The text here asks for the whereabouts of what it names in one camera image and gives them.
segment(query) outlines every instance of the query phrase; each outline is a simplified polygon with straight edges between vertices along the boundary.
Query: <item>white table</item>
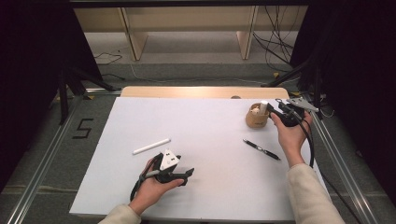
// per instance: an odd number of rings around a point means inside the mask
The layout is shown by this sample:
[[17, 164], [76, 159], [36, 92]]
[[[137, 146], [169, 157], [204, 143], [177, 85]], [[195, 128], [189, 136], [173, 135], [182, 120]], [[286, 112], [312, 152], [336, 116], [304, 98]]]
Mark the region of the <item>white table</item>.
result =
[[[195, 168], [185, 187], [167, 192], [143, 214], [146, 219], [191, 221], [294, 220], [287, 193], [288, 164], [271, 120], [263, 129], [245, 123], [262, 99], [129, 98], [116, 100], [70, 210], [105, 216], [129, 195], [146, 162], [167, 148], [181, 155], [176, 173]], [[275, 100], [267, 99], [277, 107]], [[171, 137], [169, 144], [132, 155]], [[274, 152], [276, 161], [245, 144]], [[305, 142], [303, 155], [309, 161]], [[315, 165], [318, 177], [324, 183]]]

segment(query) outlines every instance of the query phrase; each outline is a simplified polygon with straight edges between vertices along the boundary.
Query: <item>hand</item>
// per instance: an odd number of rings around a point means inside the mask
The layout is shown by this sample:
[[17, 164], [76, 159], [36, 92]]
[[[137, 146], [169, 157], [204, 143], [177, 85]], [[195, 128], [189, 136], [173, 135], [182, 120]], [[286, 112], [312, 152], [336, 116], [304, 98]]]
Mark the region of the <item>hand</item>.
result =
[[166, 191], [178, 187], [183, 184], [183, 182], [183, 179], [176, 179], [169, 183], [162, 184], [154, 177], [148, 178], [143, 181], [134, 199], [129, 203], [129, 206], [140, 216], [147, 208], [158, 202]]
[[[306, 136], [300, 125], [288, 128], [275, 113], [271, 113], [271, 119], [277, 127], [278, 141], [288, 159], [289, 167], [298, 163], [304, 163], [304, 159], [301, 156], [301, 147], [303, 146]], [[304, 119], [309, 124], [312, 123], [312, 117], [306, 111], [304, 112]], [[303, 121], [303, 125], [305, 129], [310, 132], [306, 122]]]

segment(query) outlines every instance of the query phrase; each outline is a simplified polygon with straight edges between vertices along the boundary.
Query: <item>white marker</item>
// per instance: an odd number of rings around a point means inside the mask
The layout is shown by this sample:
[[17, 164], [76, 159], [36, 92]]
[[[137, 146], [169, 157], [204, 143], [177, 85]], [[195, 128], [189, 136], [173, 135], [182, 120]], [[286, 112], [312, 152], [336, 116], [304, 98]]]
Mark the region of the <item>white marker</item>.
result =
[[268, 105], [267, 101], [262, 101], [262, 103], [260, 104], [260, 113], [261, 114], [265, 114], [265, 111], [267, 110], [267, 105]]
[[170, 138], [163, 139], [162, 141], [159, 141], [159, 142], [157, 142], [157, 143], [151, 144], [151, 145], [149, 145], [149, 146], [141, 147], [141, 148], [135, 150], [132, 154], [133, 154], [133, 155], [136, 155], [137, 153], [144, 152], [144, 151], [147, 151], [147, 150], [152, 149], [152, 148], [154, 148], [154, 147], [161, 146], [161, 145], [166, 144], [166, 143], [168, 143], [168, 142], [170, 142], [170, 141], [171, 141]]

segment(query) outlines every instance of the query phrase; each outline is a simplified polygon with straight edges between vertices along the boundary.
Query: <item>metal rail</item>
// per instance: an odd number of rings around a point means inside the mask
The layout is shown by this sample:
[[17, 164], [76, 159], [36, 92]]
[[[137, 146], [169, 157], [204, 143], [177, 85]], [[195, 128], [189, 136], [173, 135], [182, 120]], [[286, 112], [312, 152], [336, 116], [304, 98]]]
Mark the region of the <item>metal rail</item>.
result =
[[[305, 96], [304, 98], [307, 101], [311, 100], [309, 96]], [[329, 155], [332, 158], [332, 162], [334, 163], [334, 166], [337, 169], [337, 172], [340, 175], [352, 202], [356, 206], [356, 209], [361, 217], [361, 221], [367, 224], [379, 223], [369, 202], [353, 177], [353, 174], [349, 171], [349, 168], [347, 167], [347, 164], [344, 161], [344, 158], [341, 155], [337, 145], [332, 140], [332, 137], [330, 136], [325, 124], [315, 113], [313, 113], [312, 117], [315, 127], [318, 129], [320, 138], [328, 150]]]
[[40, 187], [42, 181], [44, 180], [52, 161], [58, 152], [59, 146], [64, 139], [64, 135], [68, 130], [71, 120], [75, 114], [76, 109], [78, 108], [79, 104], [82, 101], [82, 96], [75, 96], [70, 105], [70, 114], [68, 118], [65, 120], [64, 124], [59, 126], [55, 136], [52, 138], [51, 143], [44, 155], [43, 159], [41, 160], [40, 164], [38, 165], [37, 169], [35, 170], [35, 174], [33, 175], [32, 179], [30, 180], [29, 184], [27, 185], [24, 193], [18, 200], [17, 204], [15, 205], [7, 223], [8, 224], [16, 224], [22, 223], [23, 219], [25, 218], [30, 205], [35, 198], [38, 188]]

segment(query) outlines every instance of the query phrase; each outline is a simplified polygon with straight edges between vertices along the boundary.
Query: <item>beige sleeve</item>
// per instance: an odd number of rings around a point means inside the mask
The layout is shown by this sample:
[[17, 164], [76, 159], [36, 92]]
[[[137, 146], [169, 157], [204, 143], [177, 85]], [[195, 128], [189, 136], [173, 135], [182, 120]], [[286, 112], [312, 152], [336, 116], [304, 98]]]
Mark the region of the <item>beige sleeve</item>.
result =
[[113, 208], [99, 224], [139, 224], [142, 221], [132, 208], [126, 204], [120, 204]]
[[345, 223], [310, 166], [294, 165], [288, 171], [288, 180], [296, 223]]

